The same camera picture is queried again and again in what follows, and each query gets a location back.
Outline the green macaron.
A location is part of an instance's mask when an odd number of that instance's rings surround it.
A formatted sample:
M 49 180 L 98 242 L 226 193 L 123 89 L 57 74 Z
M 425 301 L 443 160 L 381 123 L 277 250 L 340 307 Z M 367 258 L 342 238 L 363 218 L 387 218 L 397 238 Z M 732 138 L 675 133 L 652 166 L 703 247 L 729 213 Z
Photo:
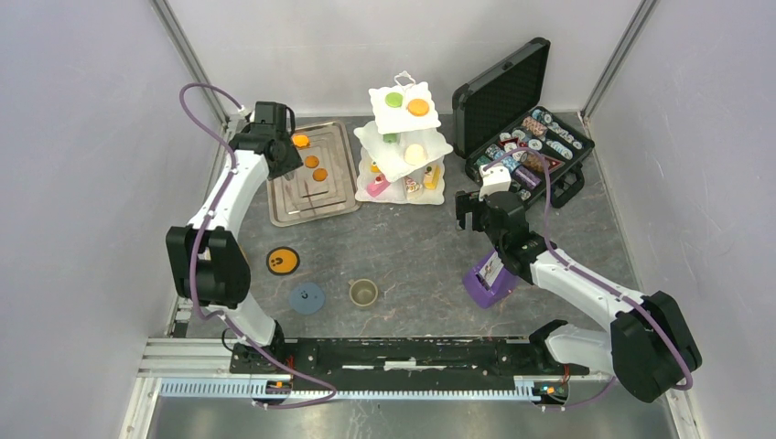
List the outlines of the green macaron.
M 391 91 L 384 96 L 384 103 L 389 108 L 401 108 L 403 101 L 404 95 L 401 92 Z

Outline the pink layered cake slice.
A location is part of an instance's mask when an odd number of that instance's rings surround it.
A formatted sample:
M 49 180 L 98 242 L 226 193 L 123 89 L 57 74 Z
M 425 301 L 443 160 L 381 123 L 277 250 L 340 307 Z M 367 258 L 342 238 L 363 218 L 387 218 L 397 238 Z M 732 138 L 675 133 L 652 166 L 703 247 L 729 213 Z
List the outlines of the pink layered cake slice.
M 370 183 L 367 184 L 366 193 L 371 198 L 377 198 L 387 188 L 389 188 L 391 184 L 392 183 L 386 179 L 384 174 L 379 174 Z

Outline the yellow rectangular cake slice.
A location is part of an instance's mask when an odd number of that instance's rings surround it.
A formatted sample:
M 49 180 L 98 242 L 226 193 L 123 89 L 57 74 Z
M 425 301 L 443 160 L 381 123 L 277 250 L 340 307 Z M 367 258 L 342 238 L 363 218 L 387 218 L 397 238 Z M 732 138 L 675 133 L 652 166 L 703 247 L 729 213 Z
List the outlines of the yellow rectangular cake slice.
M 441 176 L 441 169 L 438 164 L 426 166 L 423 176 L 423 186 L 427 190 L 436 190 Z

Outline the white three-tier cake stand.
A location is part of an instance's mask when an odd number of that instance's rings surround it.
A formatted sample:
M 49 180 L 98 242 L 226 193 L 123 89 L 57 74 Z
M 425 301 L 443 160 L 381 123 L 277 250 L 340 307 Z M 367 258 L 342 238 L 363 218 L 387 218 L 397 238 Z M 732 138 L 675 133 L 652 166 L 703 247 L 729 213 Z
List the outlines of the white three-tier cake stand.
M 404 95 L 401 108 L 389 108 L 384 103 L 386 93 L 396 91 Z M 439 206 L 444 203 L 445 165 L 444 159 L 453 152 L 445 136 L 439 132 L 441 121 L 428 83 L 418 81 L 407 71 L 393 76 L 393 85 L 369 89 L 373 118 L 361 127 L 353 130 L 361 144 L 361 161 L 358 164 L 357 190 L 355 198 L 361 202 L 384 204 L 410 204 Z M 406 104 L 415 98 L 425 99 L 430 104 L 430 112 L 423 117 L 415 117 L 406 110 Z M 396 144 L 383 141 L 384 134 L 399 134 Z M 427 161 L 421 166 L 410 166 L 404 161 L 404 150 L 410 144 L 420 144 L 427 152 Z M 392 184 L 377 198 L 366 193 L 367 184 L 377 175 L 371 171 L 374 161 Z M 424 188 L 423 194 L 407 200 L 404 195 L 404 177 L 411 177 L 423 185 L 426 166 L 438 164 L 441 176 L 436 190 Z

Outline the orange fish cookie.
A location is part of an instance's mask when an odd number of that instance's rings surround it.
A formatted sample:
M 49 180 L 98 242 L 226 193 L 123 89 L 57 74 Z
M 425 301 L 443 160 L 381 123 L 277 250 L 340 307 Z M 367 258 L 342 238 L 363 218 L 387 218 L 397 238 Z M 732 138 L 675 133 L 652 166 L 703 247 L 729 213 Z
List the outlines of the orange fish cookie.
M 304 149 L 310 146 L 309 137 L 306 134 L 295 134 L 292 137 L 293 144 L 296 148 Z

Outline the orange macaron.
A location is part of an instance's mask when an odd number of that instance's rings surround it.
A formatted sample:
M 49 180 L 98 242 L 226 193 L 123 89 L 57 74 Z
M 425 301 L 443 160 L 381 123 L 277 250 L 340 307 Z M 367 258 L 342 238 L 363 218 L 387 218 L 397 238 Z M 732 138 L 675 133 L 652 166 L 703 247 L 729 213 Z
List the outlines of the orange macaron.
M 328 171 L 323 167 L 316 168 L 312 173 L 312 178 L 316 182 L 323 182 L 328 177 Z
M 305 166 L 307 168 L 315 169 L 319 167 L 319 164 L 320 160 L 314 155 L 309 155 L 305 158 Z
M 406 104 L 406 110 L 415 117 L 423 117 L 430 112 L 430 104 L 425 99 L 415 98 Z

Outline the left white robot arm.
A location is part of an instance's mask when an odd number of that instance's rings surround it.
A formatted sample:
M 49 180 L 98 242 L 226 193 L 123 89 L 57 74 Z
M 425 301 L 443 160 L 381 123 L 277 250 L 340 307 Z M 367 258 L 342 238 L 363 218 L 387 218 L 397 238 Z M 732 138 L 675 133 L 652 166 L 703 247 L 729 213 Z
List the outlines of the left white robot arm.
M 225 165 L 204 205 L 185 226 L 173 226 L 166 246 L 177 293 L 203 320 L 220 319 L 265 372 L 287 361 L 276 341 L 279 326 L 250 293 L 252 270 L 238 242 L 240 227 L 260 186 L 301 167 L 291 137 L 294 112 L 279 102 L 257 102 L 245 129 L 223 142 Z

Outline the white sprinkle cake slice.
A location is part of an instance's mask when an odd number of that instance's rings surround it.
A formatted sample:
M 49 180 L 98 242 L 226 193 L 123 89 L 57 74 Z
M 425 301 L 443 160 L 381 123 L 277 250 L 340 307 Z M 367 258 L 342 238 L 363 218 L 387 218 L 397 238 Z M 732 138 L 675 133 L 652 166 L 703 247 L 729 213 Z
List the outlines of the white sprinkle cake slice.
M 404 195 L 407 200 L 420 197 L 424 192 L 422 184 L 411 177 L 404 177 Z

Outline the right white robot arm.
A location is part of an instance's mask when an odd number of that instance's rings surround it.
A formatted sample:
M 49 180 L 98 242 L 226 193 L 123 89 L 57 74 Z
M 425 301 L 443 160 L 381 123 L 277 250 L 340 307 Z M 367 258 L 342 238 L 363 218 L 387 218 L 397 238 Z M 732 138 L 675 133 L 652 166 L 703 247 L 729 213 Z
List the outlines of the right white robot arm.
M 574 364 L 604 372 L 642 402 L 693 387 L 703 357 L 671 295 L 624 287 L 573 260 L 531 230 L 515 192 L 459 191 L 455 212 L 460 229 L 483 232 L 492 245 L 490 255 L 463 280 L 478 305 L 494 305 L 523 281 L 564 299 L 598 324 L 588 330 L 554 320 L 534 331 L 528 359 L 535 370 L 551 373 Z

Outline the cream round cake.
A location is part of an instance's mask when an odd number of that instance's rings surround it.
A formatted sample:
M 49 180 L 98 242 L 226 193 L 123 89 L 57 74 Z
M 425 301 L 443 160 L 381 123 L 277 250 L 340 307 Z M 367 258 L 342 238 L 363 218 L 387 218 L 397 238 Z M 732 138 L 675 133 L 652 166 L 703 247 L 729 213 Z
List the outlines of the cream round cake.
M 427 152 L 420 144 L 410 144 L 404 150 L 404 161 L 410 166 L 421 166 L 427 161 Z

